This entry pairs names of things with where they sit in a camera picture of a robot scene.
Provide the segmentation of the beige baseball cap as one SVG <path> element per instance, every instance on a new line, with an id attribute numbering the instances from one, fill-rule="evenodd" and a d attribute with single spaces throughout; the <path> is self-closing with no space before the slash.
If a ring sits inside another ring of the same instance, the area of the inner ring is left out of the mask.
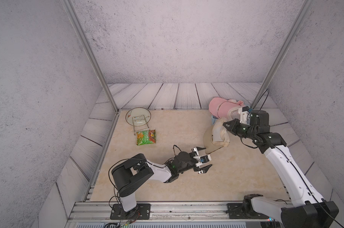
<path id="1" fill-rule="evenodd" d="M 227 118 L 218 119 L 215 124 L 209 127 L 203 136 L 203 143 L 206 154 L 216 152 L 223 147 L 230 145 L 230 136 L 223 124 L 227 122 Z"/>

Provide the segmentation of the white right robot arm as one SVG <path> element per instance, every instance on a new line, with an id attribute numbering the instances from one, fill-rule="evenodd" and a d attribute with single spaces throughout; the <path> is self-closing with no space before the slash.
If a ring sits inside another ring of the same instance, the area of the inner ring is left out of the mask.
<path id="1" fill-rule="evenodd" d="M 240 139 L 251 139 L 255 148 L 272 163 L 284 184 L 291 203 L 267 199 L 260 194 L 246 195 L 242 213 L 248 218 L 265 215 L 286 228 L 328 228 L 339 213 L 333 201 L 327 201 L 305 177 L 279 133 L 270 131 L 269 114 L 252 111 L 249 123 L 240 119 L 224 122 L 223 126 Z"/>

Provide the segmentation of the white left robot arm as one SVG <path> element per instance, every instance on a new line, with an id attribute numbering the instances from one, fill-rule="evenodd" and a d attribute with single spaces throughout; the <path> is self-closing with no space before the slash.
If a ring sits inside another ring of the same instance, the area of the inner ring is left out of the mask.
<path id="1" fill-rule="evenodd" d="M 117 203 L 112 207 L 111 219 L 149 219 L 150 204 L 138 204 L 135 192 L 148 180 L 171 183 L 186 171 L 205 174 L 212 167 L 211 156 L 200 155 L 205 148 L 195 147 L 190 153 L 180 150 L 164 164 L 149 161 L 144 154 L 122 159 L 110 167 L 108 177 L 114 186 Z"/>

